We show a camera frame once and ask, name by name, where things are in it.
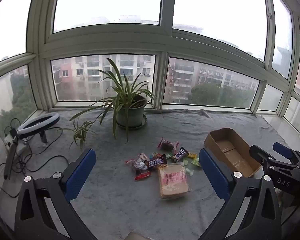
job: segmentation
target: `gray cloth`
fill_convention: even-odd
[[[71,128],[69,119],[78,109],[54,109],[61,118],[57,126]],[[99,111],[89,112],[80,117],[79,123],[93,121]],[[109,113],[101,126],[95,123],[91,128],[95,133],[88,134],[85,147],[91,147],[97,155],[96,164],[85,182],[79,196],[71,201],[74,209],[98,239],[124,239],[130,231],[136,231],[145,237],[156,240],[195,240],[205,231],[222,207],[224,201],[215,194],[202,169],[189,164],[194,170],[188,176],[191,192],[175,200],[160,198],[159,179],[156,172],[143,181],[135,181],[132,169],[125,164],[126,160],[137,158],[144,152],[163,153],[157,149],[161,137],[169,141],[179,141],[192,153],[199,153],[204,147],[204,140],[212,130],[233,128],[250,146],[256,144],[277,160],[286,160],[272,150],[274,142],[284,145],[284,140],[261,116],[234,113],[207,113],[204,110],[146,110],[147,125],[141,130],[130,131],[129,142],[125,131],[117,127],[116,137],[112,133],[112,113]],[[46,132],[51,142],[58,136],[58,131]],[[37,168],[54,155],[64,155],[69,161],[75,161],[81,154],[75,144],[70,153],[68,147],[73,140],[70,131],[64,131],[61,138],[49,147],[44,154],[34,156],[29,168]],[[34,153],[40,152],[42,143],[36,135],[31,140]],[[42,170],[32,174],[34,178],[51,176],[55,171],[63,171],[65,161],[55,159]],[[15,200],[0,195],[1,214],[13,228],[14,214],[7,214],[4,205],[13,207]],[[57,228],[64,232],[60,222]],[[235,232],[240,219],[234,223],[231,232]]]

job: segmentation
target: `tree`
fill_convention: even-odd
[[[240,90],[219,84],[203,83],[191,89],[191,103],[195,105],[250,108],[255,91]]]
[[[23,122],[35,109],[36,105],[33,99],[29,77],[13,73],[10,76],[11,87],[13,91],[12,109],[10,111],[2,110],[0,113],[0,136],[4,138],[4,129],[10,126],[13,118],[18,118]],[[18,121],[12,123],[13,127],[19,126]]]

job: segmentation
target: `packaged bread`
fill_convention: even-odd
[[[189,191],[186,169],[182,164],[163,164],[158,167],[160,194],[163,198],[175,198]]]

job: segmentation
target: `screw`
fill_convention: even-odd
[[[60,177],[61,177],[61,173],[60,172],[56,172],[56,173],[53,174],[53,178],[54,179],[58,179]]]
[[[270,181],[270,180],[271,180],[270,176],[268,176],[268,175],[264,175],[263,178],[264,178],[266,181]]]
[[[31,176],[26,176],[25,177],[25,182],[28,182],[28,181],[30,181],[31,180]]]
[[[235,171],[235,172],[233,173],[233,175],[234,175],[236,178],[241,178],[241,177],[242,177],[242,174],[241,174],[240,172],[238,172],[238,171]]]

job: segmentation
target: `ring light stand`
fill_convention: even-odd
[[[39,133],[41,141],[43,143],[47,143],[45,130],[55,125],[59,120],[60,116],[58,113],[48,113],[25,122],[24,124],[20,125],[17,130],[12,129],[10,131],[13,141],[10,145],[6,165],[4,168],[4,179],[10,179],[12,163],[18,145],[18,140]]]

